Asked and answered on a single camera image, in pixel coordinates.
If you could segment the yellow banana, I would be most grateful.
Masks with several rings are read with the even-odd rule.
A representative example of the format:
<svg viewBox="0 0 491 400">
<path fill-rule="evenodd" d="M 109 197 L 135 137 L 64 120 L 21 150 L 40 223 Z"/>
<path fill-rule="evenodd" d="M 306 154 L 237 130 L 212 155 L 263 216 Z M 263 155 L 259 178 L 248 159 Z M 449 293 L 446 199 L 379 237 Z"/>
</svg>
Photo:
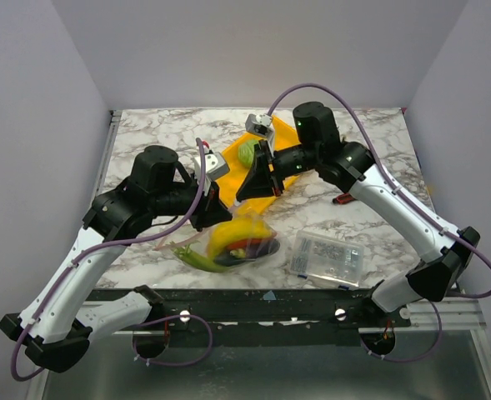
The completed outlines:
<svg viewBox="0 0 491 400">
<path fill-rule="evenodd" d="M 239 217 L 217 225 L 208 240 L 206 254 L 215 258 L 227 245 L 244 239 L 270 238 L 271 228 L 261 219 Z"/>
</svg>

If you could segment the clear zip top bag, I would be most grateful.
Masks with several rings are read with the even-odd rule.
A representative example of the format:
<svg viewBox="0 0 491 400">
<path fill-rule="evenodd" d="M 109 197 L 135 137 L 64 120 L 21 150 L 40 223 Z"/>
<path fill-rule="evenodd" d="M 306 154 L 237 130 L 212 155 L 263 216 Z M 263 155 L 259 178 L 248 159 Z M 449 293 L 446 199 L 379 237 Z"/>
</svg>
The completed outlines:
<svg viewBox="0 0 491 400">
<path fill-rule="evenodd" d="M 186 226 L 163 238 L 155 246 L 191 268 L 208 273 L 225 273 L 248 264 L 260 263 L 278 253 L 281 240 L 263 218 L 273 200 L 247 200 L 233 207 L 233 219 L 201 232 Z"/>
</svg>

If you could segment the red chili pepper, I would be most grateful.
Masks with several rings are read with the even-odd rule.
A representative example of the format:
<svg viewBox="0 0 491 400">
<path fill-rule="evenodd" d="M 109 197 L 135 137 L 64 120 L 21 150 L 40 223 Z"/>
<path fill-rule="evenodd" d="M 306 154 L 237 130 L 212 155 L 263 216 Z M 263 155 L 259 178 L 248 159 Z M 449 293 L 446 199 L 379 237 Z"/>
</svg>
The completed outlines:
<svg viewBox="0 0 491 400">
<path fill-rule="evenodd" d="M 268 241 L 268 238 L 246 238 L 236 242 L 229 243 L 225 248 L 234 250 L 239 248 L 249 248 L 253 245 L 259 245 Z"/>
</svg>

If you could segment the celery stalk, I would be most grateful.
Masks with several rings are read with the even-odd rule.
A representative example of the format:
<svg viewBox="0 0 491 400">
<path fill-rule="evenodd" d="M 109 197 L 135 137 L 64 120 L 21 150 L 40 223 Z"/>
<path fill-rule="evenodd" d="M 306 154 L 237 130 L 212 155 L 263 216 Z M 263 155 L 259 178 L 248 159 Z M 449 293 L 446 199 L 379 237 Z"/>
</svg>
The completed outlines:
<svg viewBox="0 0 491 400">
<path fill-rule="evenodd" d="M 214 261 L 191 249 L 189 245 L 185 247 L 176 247 L 173 249 L 173 253 L 190 267 L 204 272 L 225 273 L 230 270 L 230 267 L 216 264 Z"/>
</svg>

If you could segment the purple eggplant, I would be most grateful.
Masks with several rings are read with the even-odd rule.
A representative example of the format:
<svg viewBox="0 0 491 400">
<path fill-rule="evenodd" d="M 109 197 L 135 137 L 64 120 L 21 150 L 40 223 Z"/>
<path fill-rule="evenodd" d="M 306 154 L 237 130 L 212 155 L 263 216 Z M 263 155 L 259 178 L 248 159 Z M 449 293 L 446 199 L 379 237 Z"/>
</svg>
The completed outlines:
<svg viewBox="0 0 491 400">
<path fill-rule="evenodd" d="M 275 254 L 280 249 L 280 242 L 276 238 L 269 238 L 267 242 L 251 247 L 227 250 L 224 248 L 214 258 L 214 262 L 224 267 L 236 267 L 244 263 L 254 262 Z"/>
</svg>

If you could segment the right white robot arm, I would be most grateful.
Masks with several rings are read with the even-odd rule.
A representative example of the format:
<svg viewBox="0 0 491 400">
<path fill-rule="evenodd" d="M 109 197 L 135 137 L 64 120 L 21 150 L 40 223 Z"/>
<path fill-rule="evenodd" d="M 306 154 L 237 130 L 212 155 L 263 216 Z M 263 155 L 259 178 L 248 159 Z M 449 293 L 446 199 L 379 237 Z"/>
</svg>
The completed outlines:
<svg viewBox="0 0 491 400">
<path fill-rule="evenodd" d="M 272 118 L 248 116 L 245 128 L 260 138 L 253 164 L 239 188 L 239 202 L 279 196 L 284 180 L 314 170 L 325 182 L 372 208 L 389 223 L 420 257 L 407 272 L 375 285 L 362 306 L 363 320 L 383 325 L 392 312 L 411 302 L 441 301 L 468 266 L 479 233 L 460 229 L 426 208 L 412 194 L 402 194 L 389 172 L 380 172 L 371 151 L 359 142 L 340 137 L 333 111 L 320 102 L 306 102 L 293 110 L 298 144 L 273 150 Z"/>
</svg>

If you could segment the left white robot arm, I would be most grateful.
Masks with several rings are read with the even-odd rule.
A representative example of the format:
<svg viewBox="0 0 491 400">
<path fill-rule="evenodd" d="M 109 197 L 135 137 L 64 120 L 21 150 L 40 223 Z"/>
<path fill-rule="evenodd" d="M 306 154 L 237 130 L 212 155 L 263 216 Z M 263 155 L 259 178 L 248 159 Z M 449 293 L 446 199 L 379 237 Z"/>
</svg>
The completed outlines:
<svg viewBox="0 0 491 400">
<path fill-rule="evenodd" d="M 135 157 L 127 177 L 93 199 L 69 254 L 45 288 L 21 312 L 0 321 L 2 332 L 16 343 L 11 358 L 15 380 L 26 379 L 17 371 L 21 350 L 39 373 L 63 373 L 97 339 L 132 326 L 153 329 L 162 322 L 163 298 L 146 285 L 92 311 L 83 311 L 82 305 L 126 248 L 145 242 L 141 234 L 155 218 L 181 219 L 152 240 L 174 233 L 184 223 L 202 230 L 231 219 L 216 183 L 229 167 L 221 153 L 201 141 L 197 145 L 193 173 L 171 148 L 148 146 Z"/>
</svg>

